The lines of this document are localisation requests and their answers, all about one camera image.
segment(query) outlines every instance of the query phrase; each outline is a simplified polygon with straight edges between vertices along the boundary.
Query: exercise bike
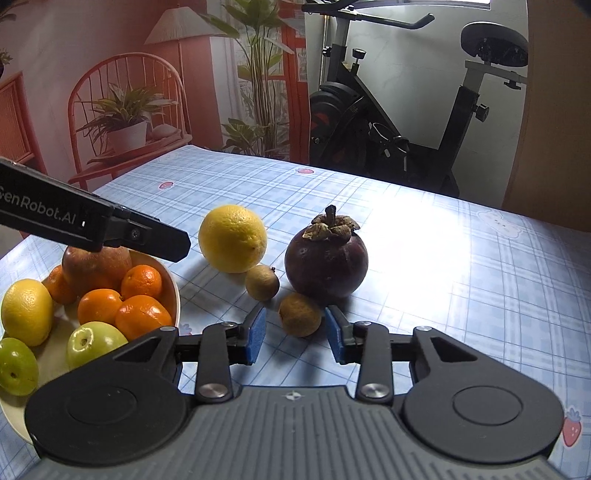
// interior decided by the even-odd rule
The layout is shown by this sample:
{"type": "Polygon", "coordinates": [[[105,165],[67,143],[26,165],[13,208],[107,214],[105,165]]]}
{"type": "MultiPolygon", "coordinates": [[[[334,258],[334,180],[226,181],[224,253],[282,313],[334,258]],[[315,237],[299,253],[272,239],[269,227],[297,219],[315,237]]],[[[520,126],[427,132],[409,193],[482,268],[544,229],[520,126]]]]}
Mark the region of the exercise bike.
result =
{"type": "Polygon", "coordinates": [[[410,24],[358,12],[355,0],[308,0],[302,10],[335,17],[337,29],[332,46],[322,55],[329,58],[326,81],[310,95],[310,164],[329,170],[384,180],[451,197],[459,197],[452,166],[472,116],[486,120],[489,107],[478,105],[485,74],[507,80],[521,89],[527,78],[493,66],[524,67],[528,42],[518,32],[490,22],[474,22],[462,29],[462,49],[482,63],[466,61],[466,77],[459,87],[447,127],[438,149],[414,144],[403,136],[381,105],[358,77],[359,61],[366,52],[352,50],[355,63],[344,64],[351,21],[417,30],[435,20],[431,14],[410,24]]]}

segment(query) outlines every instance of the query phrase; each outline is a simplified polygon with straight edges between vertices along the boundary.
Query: table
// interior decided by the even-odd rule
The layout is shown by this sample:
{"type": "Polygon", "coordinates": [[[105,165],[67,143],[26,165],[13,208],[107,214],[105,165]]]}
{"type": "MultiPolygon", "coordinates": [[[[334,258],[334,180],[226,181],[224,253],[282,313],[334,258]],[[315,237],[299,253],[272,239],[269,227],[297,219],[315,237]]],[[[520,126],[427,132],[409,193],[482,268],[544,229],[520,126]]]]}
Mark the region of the table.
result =
{"type": "MultiPolygon", "coordinates": [[[[283,333],[276,313],[290,291],[283,256],[293,235],[329,204],[362,225],[369,271],[343,308],[351,321],[391,332],[429,325],[550,387],[581,415],[582,435],[559,438],[550,460],[566,475],[591,475],[591,235],[461,200],[348,174],[186,146],[144,164],[97,193],[187,231],[189,255],[166,263],[180,288],[181,334],[222,320],[241,322],[255,302],[241,275],[222,274],[199,251],[209,210],[237,203],[268,228],[262,262],[280,276],[256,364],[235,365],[235,382],[253,385],[346,384],[358,368],[333,360],[324,330],[310,339],[283,333]]],[[[20,278],[44,278],[64,246],[28,237],[0,260],[0,296],[20,278]]],[[[393,364],[397,393],[411,387],[408,365],[393,364]]],[[[191,391],[196,364],[179,388],[191,391]]],[[[37,457],[0,416],[0,479],[37,457]]]]}

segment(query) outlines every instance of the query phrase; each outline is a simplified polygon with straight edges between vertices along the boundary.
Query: lemon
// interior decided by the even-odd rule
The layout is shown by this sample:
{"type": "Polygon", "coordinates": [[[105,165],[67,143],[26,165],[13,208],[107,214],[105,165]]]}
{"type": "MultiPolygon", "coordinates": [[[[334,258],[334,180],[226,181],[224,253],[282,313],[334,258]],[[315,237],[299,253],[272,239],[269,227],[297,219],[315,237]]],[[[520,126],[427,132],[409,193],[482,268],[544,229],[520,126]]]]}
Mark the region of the lemon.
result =
{"type": "Polygon", "coordinates": [[[27,346],[42,344],[53,324],[53,300],[38,280],[19,280],[4,295],[0,308],[6,334],[27,346]]]}
{"type": "Polygon", "coordinates": [[[212,267],[242,273],[265,255],[267,231],[255,212],[239,205],[223,205],[203,219],[199,247],[212,267]]]}

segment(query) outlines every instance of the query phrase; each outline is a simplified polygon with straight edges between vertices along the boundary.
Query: pink wall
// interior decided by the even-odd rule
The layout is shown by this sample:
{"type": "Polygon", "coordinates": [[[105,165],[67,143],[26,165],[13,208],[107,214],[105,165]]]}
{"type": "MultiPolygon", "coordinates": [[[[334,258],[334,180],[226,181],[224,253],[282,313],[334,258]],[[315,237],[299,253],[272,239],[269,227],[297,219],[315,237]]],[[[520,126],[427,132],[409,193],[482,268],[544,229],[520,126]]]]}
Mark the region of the pink wall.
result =
{"type": "MultiPolygon", "coordinates": [[[[191,1],[196,11],[204,2],[191,1]]],[[[15,8],[15,22],[0,25],[0,47],[14,60],[5,76],[22,71],[33,127],[48,174],[75,174],[67,102],[80,77],[112,55],[149,51],[178,66],[173,42],[144,46],[152,27],[174,0],[31,0],[15,8]]],[[[183,41],[186,93],[193,143],[219,148],[222,135],[208,38],[183,41]]],[[[109,178],[89,182],[93,190],[109,178]]]]}

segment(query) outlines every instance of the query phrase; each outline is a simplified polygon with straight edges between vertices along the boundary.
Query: screw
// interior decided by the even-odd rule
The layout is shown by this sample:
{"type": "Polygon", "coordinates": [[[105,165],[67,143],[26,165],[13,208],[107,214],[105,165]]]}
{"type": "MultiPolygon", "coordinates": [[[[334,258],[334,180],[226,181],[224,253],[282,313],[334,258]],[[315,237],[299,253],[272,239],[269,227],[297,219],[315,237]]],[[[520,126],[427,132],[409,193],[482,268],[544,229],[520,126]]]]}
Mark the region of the screw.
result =
{"type": "Polygon", "coordinates": [[[222,398],[228,394],[228,389],[219,383],[206,383],[199,387],[199,393],[205,398],[222,398]]]}
{"type": "Polygon", "coordinates": [[[361,387],[361,394],[368,398],[384,398],[390,389],[381,383],[368,383],[361,387]]]}

